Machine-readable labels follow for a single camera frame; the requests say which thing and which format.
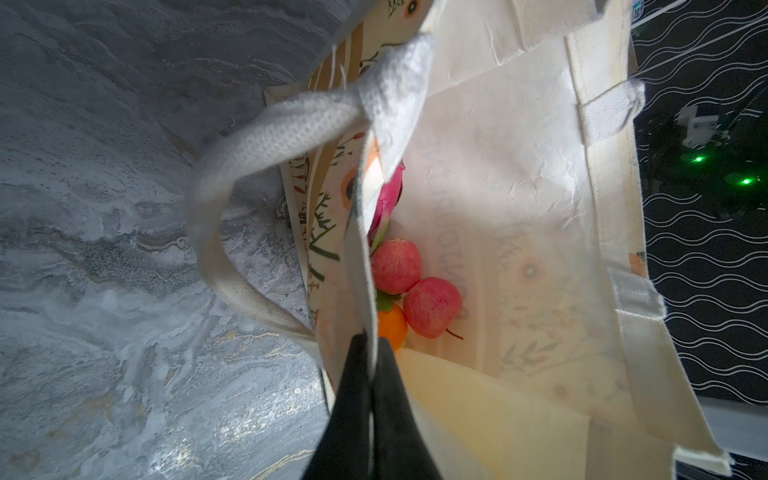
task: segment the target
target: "orange fruit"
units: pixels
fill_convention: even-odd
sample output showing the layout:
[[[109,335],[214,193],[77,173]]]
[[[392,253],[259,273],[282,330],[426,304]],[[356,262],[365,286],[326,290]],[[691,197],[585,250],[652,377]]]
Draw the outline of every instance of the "orange fruit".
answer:
[[[392,350],[397,351],[406,342],[407,335],[408,323],[402,308],[393,303],[389,312],[379,312],[379,336],[389,340]]]

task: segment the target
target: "green leaf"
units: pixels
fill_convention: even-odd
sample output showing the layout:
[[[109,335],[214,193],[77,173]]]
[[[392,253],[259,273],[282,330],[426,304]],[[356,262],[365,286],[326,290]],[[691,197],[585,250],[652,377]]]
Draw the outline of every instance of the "green leaf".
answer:
[[[513,346],[509,347],[509,350],[507,350],[507,353],[504,354],[504,358],[502,358],[502,363],[505,365],[514,365],[515,364],[515,358],[513,354],[515,353],[515,347],[518,344],[514,344]]]
[[[400,295],[392,295],[376,289],[376,310],[379,312],[389,312],[395,300],[400,300]]]
[[[379,248],[381,242],[384,241],[384,234],[386,233],[387,227],[389,227],[389,216],[382,215],[382,218],[379,221],[379,228],[376,229],[376,236],[371,243],[371,255],[373,255],[373,252]]]
[[[544,347],[541,350],[539,350],[539,352],[551,352],[552,350],[556,349],[558,347],[558,345],[560,345],[561,343],[562,342],[550,343],[546,347]]]
[[[533,353],[537,345],[538,345],[538,342],[533,342],[531,345],[528,346],[527,349],[525,349],[525,353],[523,353],[523,355],[530,355],[531,353]]]

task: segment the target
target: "white bag handle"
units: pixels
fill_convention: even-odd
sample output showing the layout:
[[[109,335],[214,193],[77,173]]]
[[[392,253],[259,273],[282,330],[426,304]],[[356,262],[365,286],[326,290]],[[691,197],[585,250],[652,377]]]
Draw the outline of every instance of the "white bag handle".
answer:
[[[299,157],[340,136],[361,118],[355,89],[301,94],[273,105],[203,156],[187,192],[187,234],[203,280],[238,313],[285,334],[318,362],[314,332],[237,271],[218,229],[237,179]]]
[[[221,214],[237,179],[299,157],[365,117],[379,137],[382,158],[399,161],[426,98],[433,48],[431,35],[417,35],[382,58],[358,84],[300,94],[267,108],[216,144],[195,170],[187,192],[187,234],[203,280],[239,313],[287,335],[318,362],[314,332],[259,293],[232,264],[218,235]]]

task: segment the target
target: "apple stem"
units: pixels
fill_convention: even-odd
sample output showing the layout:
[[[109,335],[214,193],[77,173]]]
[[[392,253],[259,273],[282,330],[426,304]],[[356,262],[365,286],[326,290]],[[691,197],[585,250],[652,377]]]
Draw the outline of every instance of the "apple stem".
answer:
[[[446,332],[448,332],[448,333],[450,333],[451,335],[453,335],[454,337],[456,337],[456,338],[457,338],[457,339],[459,339],[459,340],[463,340],[463,339],[464,339],[464,337],[463,337],[463,336],[458,336],[458,335],[456,335],[455,333],[453,333],[453,332],[452,332],[451,330],[449,330],[449,329],[445,329],[445,331],[446,331]]]

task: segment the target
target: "black object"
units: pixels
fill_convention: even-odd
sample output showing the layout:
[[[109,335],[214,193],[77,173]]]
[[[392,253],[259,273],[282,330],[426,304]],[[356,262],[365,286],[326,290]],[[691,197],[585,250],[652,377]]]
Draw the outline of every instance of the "black object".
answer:
[[[684,185],[721,219],[768,207],[767,91],[765,82],[740,110],[720,115],[718,132],[697,148],[682,145],[687,128],[674,116],[649,118],[642,129],[652,152],[641,164],[644,196],[656,193],[659,184]]]
[[[304,480],[440,480],[416,428],[392,346],[387,339],[378,340],[371,384],[366,373],[366,335],[352,338],[330,422]]]

